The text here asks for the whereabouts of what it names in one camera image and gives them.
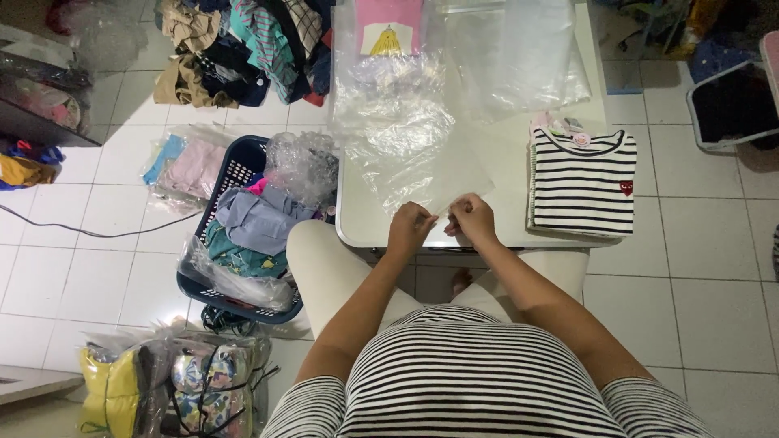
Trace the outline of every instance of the black cord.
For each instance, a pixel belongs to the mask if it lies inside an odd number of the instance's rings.
[[[97,234],[97,233],[93,233],[91,231],[82,230],[81,228],[69,227],[68,225],[63,225],[63,224],[36,224],[35,222],[32,222],[30,219],[27,219],[26,217],[22,216],[21,214],[18,214],[14,210],[11,210],[10,208],[8,208],[8,207],[6,207],[4,205],[0,205],[0,210],[7,211],[10,214],[13,214],[14,216],[18,217],[22,221],[25,221],[26,223],[31,224],[31,225],[35,225],[36,227],[62,227],[64,229],[66,229],[66,230],[77,231],[77,232],[83,233],[85,235],[89,235],[89,236],[92,236],[92,237],[100,237],[100,238],[116,238],[116,237],[124,237],[126,235],[139,235],[139,234],[143,234],[143,233],[148,233],[148,232],[151,232],[151,231],[159,230],[160,228],[169,227],[169,226],[171,226],[173,224],[177,224],[177,223],[179,223],[181,221],[186,221],[189,218],[192,218],[192,217],[195,217],[195,216],[198,216],[198,215],[202,214],[202,213],[190,214],[189,216],[183,217],[182,219],[179,219],[177,221],[173,221],[170,224],[160,225],[159,227],[151,228],[150,230],[133,231],[131,233],[124,233],[124,234],[120,234],[120,235],[100,235],[100,234]]]

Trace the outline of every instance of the foot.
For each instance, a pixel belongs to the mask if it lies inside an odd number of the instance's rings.
[[[457,297],[462,291],[473,283],[474,276],[471,275],[471,270],[466,267],[461,267],[452,276],[452,299]]]

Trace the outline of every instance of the white pants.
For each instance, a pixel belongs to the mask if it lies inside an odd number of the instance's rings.
[[[581,302],[589,260],[586,250],[528,250],[519,253],[519,257]],[[303,221],[292,228],[287,241],[287,260],[315,339],[371,272],[371,267],[342,243],[335,227],[321,221]],[[481,310],[501,321],[521,321],[491,271],[479,277],[452,303]],[[422,307],[416,299],[396,288],[379,329]]]

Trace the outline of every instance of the light blue fabric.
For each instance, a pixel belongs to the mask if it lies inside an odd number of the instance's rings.
[[[152,164],[149,171],[144,174],[143,182],[146,185],[151,185],[157,182],[157,178],[160,177],[160,172],[162,171],[162,167],[165,165],[165,162],[178,158],[178,156],[182,154],[182,151],[186,145],[186,140],[171,134],[171,136],[167,138],[167,142],[165,142],[165,144],[162,146],[162,150],[160,151],[160,154],[157,155],[157,159],[154,160],[154,164]]]
[[[260,196],[231,187],[217,203],[217,221],[230,241],[269,256],[287,249],[292,227],[311,219],[315,212],[271,185],[266,185]]]

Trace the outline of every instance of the black and white striped shirt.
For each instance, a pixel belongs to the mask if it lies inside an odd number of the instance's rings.
[[[294,385],[262,438],[708,437],[680,397],[627,377],[600,393],[556,337],[467,307],[410,313],[363,348],[344,385]]]
[[[534,129],[528,228],[631,235],[636,157],[625,131],[589,139]]]

